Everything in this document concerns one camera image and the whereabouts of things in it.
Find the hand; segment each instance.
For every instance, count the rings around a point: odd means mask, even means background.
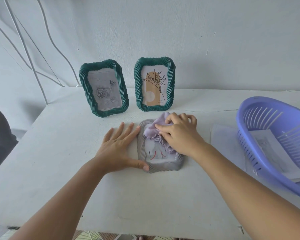
[[[178,153],[194,158],[196,150],[206,143],[196,130],[196,117],[185,113],[179,116],[172,113],[167,117],[165,123],[169,124],[171,121],[173,125],[155,125],[160,130],[159,134]]]
[[[92,159],[98,164],[104,173],[119,171],[124,168],[140,168],[145,171],[149,166],[144,161],[128,157],[127,147],[140,132],[140,126],[132,132],[133,123],[124,130],[124,123],[121,122],[117,131],[112,135],[114,129],[111,128],[104,136],[100,149]]]

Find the person's right hand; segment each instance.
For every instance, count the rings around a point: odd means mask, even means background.
[[[173,125],[155,125],[160,130],[160,135],[178,153],[195,157],[196,151],[206,143],[197,132],[196,117],[192,114],[182,113],[178,116],[176,113],[172,113],[167,117],[165,123],[169,124],[171,121]]]

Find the person's left arm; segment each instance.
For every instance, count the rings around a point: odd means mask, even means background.
[[[149,170],[144,161],[132,159],[127,154],[127,146],[140,127],[132,132],[131,123],[124,132],[123,129],[124,123],[114,134],[111,128],[96,156],[85,163],[10,240],[71,240],[88,200],[104,175],[127,167]]]

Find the patterned floor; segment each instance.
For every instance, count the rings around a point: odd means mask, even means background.
[[[17,227],[0,226],[0,240],[8,240],[18,229]],[[94,231],[76,230],[72,240],[136,240],[138,235],[112,234]],[[144,240],[173,240],[170,237],[144,236]]]

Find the person's left hand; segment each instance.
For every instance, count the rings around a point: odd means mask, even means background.
[[[128,156],[127,147],[140,132],[140,126],[137,126],[137,128],[132,131],[133,125],[134,124],[131,123],[123,132],[124,123],[121,122],[114,134],[113,128],[105,134],[99,150],[92,159],[104,173],[119,171],[129,167],[139,168],[145,171],[149,170],[149,166],[146,162],[132,159]]]

